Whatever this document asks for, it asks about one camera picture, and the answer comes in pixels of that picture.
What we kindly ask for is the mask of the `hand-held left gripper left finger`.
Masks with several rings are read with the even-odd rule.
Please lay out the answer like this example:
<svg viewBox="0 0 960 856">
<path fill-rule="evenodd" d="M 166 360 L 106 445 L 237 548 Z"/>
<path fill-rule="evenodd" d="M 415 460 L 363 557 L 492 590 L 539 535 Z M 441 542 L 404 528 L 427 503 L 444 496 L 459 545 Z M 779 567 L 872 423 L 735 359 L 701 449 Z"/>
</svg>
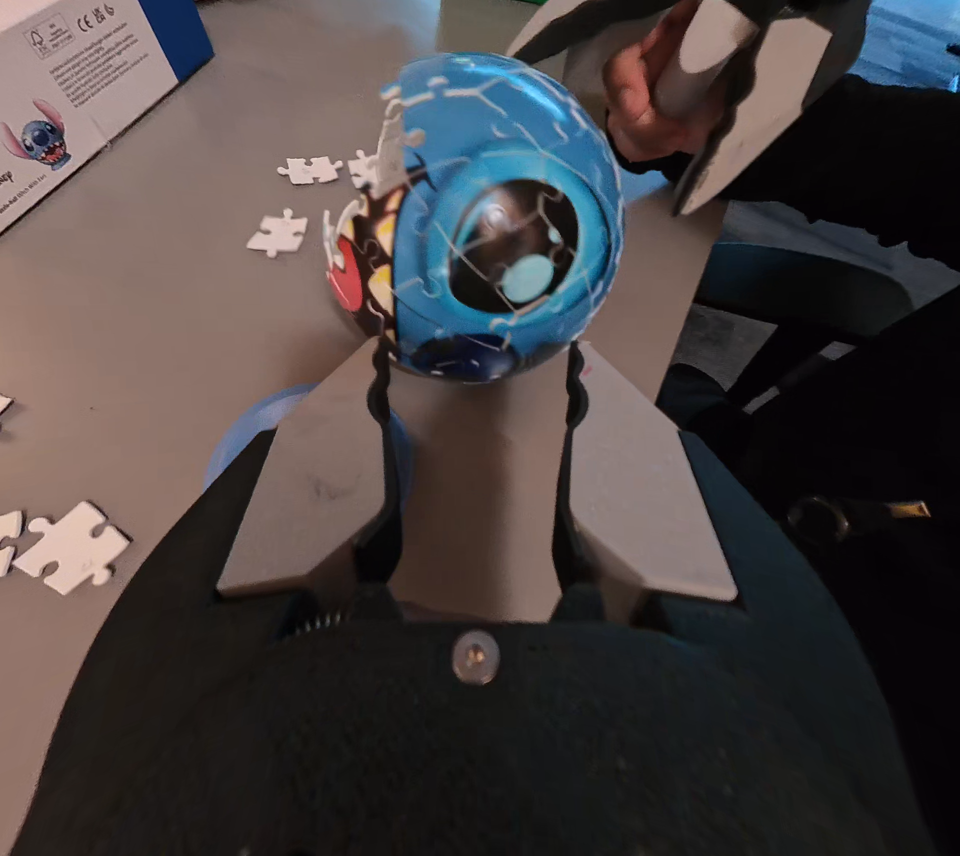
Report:
<svg viewBox="0 0 960 856">
<path fill-rule="evenodd" d="M 307 393 L 287 394 L 217 584 L 225 597 L 308 589 L 348 599 L 402 555 L 405 427 L 391 359 L 369 339 Z"/>
</svg>

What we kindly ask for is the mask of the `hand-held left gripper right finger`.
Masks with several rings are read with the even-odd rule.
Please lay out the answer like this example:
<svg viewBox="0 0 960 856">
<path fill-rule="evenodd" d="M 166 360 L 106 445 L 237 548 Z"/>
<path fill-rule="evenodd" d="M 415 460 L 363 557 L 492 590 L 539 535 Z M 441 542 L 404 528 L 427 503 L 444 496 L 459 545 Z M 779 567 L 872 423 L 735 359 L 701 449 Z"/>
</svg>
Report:
<svg viewBox="0 0 960 856">
<path fill-rule="evenodd" d="M 720 604 L 738 588 L 676 425 L 590 345 L 568 353 L 554 561 L 612 622 L 656 594 Z"/>
</svg>

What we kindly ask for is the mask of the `blue ball stand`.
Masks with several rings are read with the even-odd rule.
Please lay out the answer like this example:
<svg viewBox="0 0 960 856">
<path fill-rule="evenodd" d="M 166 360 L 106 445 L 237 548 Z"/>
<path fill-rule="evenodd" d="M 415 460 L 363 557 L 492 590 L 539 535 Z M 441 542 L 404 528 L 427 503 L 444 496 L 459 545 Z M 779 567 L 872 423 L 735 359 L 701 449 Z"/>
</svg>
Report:
<svg viewBox="0 0 960 856">
<path fill-rule="evenodd" d="M 246 410 L 234 421 L 214 449 L 202 488 L 207 490 L 259 433 L 276 429 L 281 420 L 318 385 L 319 383 L 303 383 L 288 387 L 265 397 Z M 414 446 L 403 421 L 395 412 L 390 413 L 390 435 L 398 466 L 400 502 L 402 508 L 405 508 L 413 489 Z"/>
</svg>

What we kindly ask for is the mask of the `blue puzzle ball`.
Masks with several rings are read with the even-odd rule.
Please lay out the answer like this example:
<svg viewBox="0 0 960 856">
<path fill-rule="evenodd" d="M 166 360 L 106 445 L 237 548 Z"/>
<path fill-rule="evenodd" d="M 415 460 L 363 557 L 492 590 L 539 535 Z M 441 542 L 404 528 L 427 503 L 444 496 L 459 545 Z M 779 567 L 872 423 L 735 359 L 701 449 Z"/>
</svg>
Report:
<svg viewBox="0 0 960 856">
<path fill-rule="evenodd" d="M 393 152 L 403 181 L 323 218 L 340 309 L 437 380 L 490 384 L 566 350 L 623 252 L 606 135 L 559 82 L 493 54 L 413 60 L 381 96 L 375 153 Z"/>
</svg>

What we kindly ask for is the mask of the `person's right forearm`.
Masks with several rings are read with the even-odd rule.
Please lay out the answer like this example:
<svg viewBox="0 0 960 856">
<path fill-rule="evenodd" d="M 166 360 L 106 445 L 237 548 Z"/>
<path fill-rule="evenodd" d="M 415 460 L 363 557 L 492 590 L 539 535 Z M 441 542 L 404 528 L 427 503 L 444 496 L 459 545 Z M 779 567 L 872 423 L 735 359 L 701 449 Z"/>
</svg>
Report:
<svg viewBox="0 0 960 856">
<path fill-rule="evenodd" d="M 718 196 L 782 204 L 958 271 L 958 170 L 958 94 L 848 74 Z"/>
</svg>

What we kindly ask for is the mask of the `cartoon printed puzzle box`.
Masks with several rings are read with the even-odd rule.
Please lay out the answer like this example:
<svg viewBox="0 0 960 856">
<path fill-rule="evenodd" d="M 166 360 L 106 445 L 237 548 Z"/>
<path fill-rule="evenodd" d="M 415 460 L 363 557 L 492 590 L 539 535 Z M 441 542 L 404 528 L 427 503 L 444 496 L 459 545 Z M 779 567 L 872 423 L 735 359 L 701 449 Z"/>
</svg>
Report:
<svg viewBox="0 0 960 856">
<path fill-rule="evenodd" d="M 212 57 L 194 0 L 1 0 L 1 230 Z"/>
</svg>

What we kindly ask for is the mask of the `person's right hand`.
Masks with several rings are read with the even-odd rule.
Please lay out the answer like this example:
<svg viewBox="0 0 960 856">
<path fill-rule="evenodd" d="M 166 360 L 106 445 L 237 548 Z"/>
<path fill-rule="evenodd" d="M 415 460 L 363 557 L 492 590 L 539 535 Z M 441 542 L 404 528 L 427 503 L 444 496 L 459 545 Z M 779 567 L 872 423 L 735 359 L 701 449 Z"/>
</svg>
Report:
<svg viewBox="0 0 960 856">
<path fill-rule="evenodd" d="M 681 118 L 664 115 L 653 102 L 658 81 L 698 5 L 699 0 L 682 0 L 642 40 L 621 49 L 604 66 L 606 130 L 630 164 L 700 153 L 724 114 L 727 81 L 721 77 L 698 106 Z"/>
</svg>

